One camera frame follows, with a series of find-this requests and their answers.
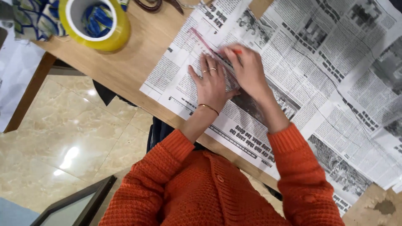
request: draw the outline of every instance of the right hand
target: right hand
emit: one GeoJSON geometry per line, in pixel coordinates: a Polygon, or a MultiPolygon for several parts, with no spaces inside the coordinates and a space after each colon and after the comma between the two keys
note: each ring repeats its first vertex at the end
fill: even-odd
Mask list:
{"type": "Polygon", "coordinates": [[[264,75],[263,63],[259,53],[242,46],[232,44],[223,48],[222,54],[232,63],[239,85],[256,101],[271,93],[264,75]],[[236,55],[233,50],[241,50],[236,55]]]}

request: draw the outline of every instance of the marble floor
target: marble floor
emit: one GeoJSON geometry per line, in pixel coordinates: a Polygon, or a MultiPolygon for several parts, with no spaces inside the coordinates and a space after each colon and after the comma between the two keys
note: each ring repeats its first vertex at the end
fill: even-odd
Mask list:
{"type": "MultiPolygon", "coordinates": [[[[0,134],[0,197],[41,213],[115,174],[96,225],[121,178],[145,155],[151,123],[152,115],[117,97],[105,106],[89,77],[48,75],[19,129],[0,134]]],[[[247,176],[283,214],[282,203],[247,176]]]]}

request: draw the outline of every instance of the yellow tape roll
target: yellow tape roll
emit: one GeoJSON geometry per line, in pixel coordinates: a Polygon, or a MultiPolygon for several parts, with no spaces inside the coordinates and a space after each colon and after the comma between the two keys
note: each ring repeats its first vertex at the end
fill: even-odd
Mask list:
{"type": "Polygon", "coordinates": [[[103,51],[112,51],[122,47],[130,36],[130,21],[117,0],[60,0],[59,16],[66,33],[84,46],[103,51]],[[105,36],[92,38],[86,35],[81,17],[84,11],[95,4],[109,6],[113,25],[105,36]]]}

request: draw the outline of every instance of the gold bangle bracelet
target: gold bangle bracelet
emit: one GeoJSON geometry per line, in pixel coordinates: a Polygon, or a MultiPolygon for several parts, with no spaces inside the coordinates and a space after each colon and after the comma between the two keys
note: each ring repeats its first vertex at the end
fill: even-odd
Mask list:
{"type": "Polygon", "coordinates": [[[208,105],[205,105],[205,104],[199,104],[198,106],[207,107],[207,108],[213,110],[214,112],[216,112],[218,114],[218,116],[219,116],[219,112],[217,110],[213,109],[213,107],[211,107],[211,106],[208,106],[208,105]]]}

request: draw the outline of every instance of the newspaper page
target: newspaper page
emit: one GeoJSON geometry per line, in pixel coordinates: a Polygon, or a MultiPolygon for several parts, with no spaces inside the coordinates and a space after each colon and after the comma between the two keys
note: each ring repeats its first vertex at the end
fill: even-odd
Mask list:
{"type": "MultiPolygon", "coordinates": [[[[199,56],[212,52],[226,66],[227,90],[239,88],[230,63],[216,51],[241,43],[261,54],[266,81],[325,170],[341,215],[372,182],[385,189],[397,183],[402,166],[388,140],[401,140],[401,69],[392,55],[400,49],[402,14],[388,1],[276,0],[256,19],[250,2],[201,3],[140,90],[188,119],[197,92],[187,66],[201,74],[199,56]],[[377,75],[376,61],[389,72],[377,75]]],[[[263,117],[240,93],[206,133],[279,179],[263,117]]]]}

